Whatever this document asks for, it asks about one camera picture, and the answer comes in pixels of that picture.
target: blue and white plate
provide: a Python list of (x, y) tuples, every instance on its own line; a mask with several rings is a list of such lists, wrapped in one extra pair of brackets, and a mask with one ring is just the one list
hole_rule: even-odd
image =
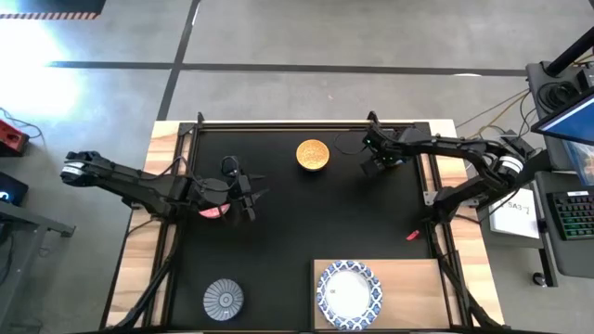
[(210, 318), (216, 321), (226, 321), (241, 310), (243, 291), (234, 281), (222, 278), (206, 289), (202, 304)]
[(317, 306), (340, 330), (363, 330), (371, 325), (380, 314), (381, 297), (380, 280), (359, 261), (337, 261), (317, 281)]

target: red object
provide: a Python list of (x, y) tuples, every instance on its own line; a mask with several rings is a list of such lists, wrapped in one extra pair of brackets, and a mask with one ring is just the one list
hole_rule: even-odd
[(221, 205), (220, 207), (215, 207), (215, 208), (203, 210), (203, 211), (199, 212), (199, 214), (202, 217), (208, 218), (208, 219), (220, 218), (221, 217), (221, 212), (223, 214), (225, 214), (227, 211), (229, 211), (229, 208), (230, 207), (231, 207), (231, 204), (227, 203), (227, 204)]
[(417, 236), (419, 235), (419, 230), (415, 230), (413, 233), (411, 233), (408, 237), (407, 237), (407, 241), (410, 241), (412, 239), (417, 238)]
[(0, 120), (0, 157), (22, 157), (29, 136)]

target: monitor screen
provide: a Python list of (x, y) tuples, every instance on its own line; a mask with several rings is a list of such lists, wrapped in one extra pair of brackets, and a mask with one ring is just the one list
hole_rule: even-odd
[(594, 145), (594, 92), (553, 112), (532, 126), (532, 131), (560, 139)]

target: concrete floor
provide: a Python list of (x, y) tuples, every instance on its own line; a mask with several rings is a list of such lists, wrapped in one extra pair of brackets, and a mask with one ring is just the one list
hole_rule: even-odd
[[(0, 170), (31, 185), (26, 207), (77, 225), (49, 238), (19, 321), (96, 329), (130, 211), (114, 195), (61, 184), (69, 150), (141, 167), (169, 71), (49, 69), (50, 60), (173, 62), (191, 0), (108, 0), (96, 21), (2, 21), (0, 106), (45, 134)], [(590, 28), (587, 0), (203, 0), (185, 62), (522, 69)], [(522, 77), (182, 71), (168, 120), (382, 118), (462, 122), (526, 87)], [(526, 109), (532, 102), (527, 101)], [(495, 116), (458, 129), (470, 135)], [(497, 125), (518, 130), (517, 109)], [(488, 130), (486, 137), (496, 137)], [(527, 140), (542, 147), (542, 138)], [(506, 323), (587, 332), (594, 281), (541, 289), (536, 250), (488, 247)]]

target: metal stand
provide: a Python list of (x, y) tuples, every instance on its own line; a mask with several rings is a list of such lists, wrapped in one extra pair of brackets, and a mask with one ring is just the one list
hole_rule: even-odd
[(31, 213), (20, 207), (0, 201), (0, 217), (16, 223), (33, 224), (59, 232), (62, 237), (69, 238), (74, 234), (75, 226), (65, 225), (55, 220)]
[(0, 220), (11, 225), (3, 233), (9, 234), (10, 249), (7, 251), (8, 264), (4, 269), (6, 280), (0, 285), (0, 332), (6, 333), (10, 328), (10, 320), (24, 288), (24, 278), (37, 257), (47, 231), (60, 233), (70, 238), (74, 233), (73, 226), (42, 217), (12, 204), (0, 202)]
[(575, 43), (573, 43), (567, 50), (551, 62), (546, 68), (545, 72), (551, 76), (556, 77), (563, 70), (568, 68), (578, 57), (582, 56), (589, 48), (594, 45), (594, 27), (584, 33)]
[(540, 262), (542, 263), (542, 273), (534, 273), (532, 280), (538, 286), (543, 288), (557, 288), (557, 274), (555, 274), (555, 266), (553, 265), (553, 254), (550, 251), (550, 245), (547, 235), (547, 223), (544, 219), (538, 220), (538, 232), (540, 232), (540, 239), (542, 240), (542, 248), (538, 249)]

